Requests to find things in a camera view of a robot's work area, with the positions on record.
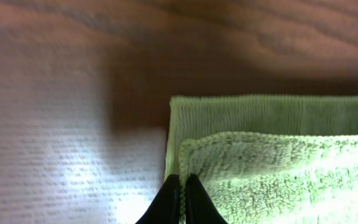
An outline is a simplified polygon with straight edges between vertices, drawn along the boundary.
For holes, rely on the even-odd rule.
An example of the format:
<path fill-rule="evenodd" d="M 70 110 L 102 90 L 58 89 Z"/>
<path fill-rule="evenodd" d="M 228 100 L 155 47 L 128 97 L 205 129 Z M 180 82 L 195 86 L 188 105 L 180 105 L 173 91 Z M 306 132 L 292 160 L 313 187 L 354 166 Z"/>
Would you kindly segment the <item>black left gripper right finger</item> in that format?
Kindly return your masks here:
<path fill-rule="evenodd" d="M 185 212 L 186 224 L 227 224 L 196 174 L 186 180 Z"/>

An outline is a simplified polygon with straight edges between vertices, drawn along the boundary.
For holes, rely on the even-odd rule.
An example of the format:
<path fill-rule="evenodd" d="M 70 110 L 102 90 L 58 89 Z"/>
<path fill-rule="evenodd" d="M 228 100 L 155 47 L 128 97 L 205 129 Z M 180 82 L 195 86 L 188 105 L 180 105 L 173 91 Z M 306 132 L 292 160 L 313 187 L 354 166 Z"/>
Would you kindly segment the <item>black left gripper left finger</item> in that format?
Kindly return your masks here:
<path fill-rule="evenodd" d="M 178 224 L 180 219 L 179 175 L 169 175 L 147 211 L 135 224 Z"/>

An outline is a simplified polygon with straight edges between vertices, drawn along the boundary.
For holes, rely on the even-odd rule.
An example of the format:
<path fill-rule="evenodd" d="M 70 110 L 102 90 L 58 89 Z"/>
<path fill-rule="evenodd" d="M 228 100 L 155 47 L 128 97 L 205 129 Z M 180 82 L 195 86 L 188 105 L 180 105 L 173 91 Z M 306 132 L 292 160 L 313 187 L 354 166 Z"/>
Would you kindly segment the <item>green microfibre cloth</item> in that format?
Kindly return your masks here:
<path fill-rule="evenodd" d="M 358 96 L 175 96 L 167 175 L 228 223 L 358 223 Z"/>

